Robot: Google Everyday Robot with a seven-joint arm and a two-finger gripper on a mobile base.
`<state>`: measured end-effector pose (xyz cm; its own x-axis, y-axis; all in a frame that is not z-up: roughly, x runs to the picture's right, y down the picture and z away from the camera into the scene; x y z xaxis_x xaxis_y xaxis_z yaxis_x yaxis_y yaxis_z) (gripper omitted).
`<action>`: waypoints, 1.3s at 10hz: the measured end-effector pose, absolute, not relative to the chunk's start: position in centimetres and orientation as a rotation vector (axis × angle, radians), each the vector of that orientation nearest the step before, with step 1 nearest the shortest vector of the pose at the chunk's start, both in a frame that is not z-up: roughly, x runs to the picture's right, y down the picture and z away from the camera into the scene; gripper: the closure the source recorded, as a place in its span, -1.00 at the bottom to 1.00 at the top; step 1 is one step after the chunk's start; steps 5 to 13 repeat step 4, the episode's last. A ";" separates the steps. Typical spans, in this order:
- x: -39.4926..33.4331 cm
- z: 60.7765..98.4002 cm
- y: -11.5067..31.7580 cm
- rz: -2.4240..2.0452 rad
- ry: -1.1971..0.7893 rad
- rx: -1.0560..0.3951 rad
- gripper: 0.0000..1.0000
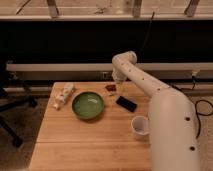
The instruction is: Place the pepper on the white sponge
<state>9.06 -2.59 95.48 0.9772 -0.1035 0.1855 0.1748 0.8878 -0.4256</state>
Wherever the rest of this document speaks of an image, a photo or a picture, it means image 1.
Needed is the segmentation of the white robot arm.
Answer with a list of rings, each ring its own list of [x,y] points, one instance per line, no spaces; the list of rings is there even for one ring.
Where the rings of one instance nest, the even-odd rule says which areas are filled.
[[[201,171],[194,104],[182,92],[136,66],[133,51],[112,58],[115,82],[130,79],[149,97],[149,140],[152,171]]]

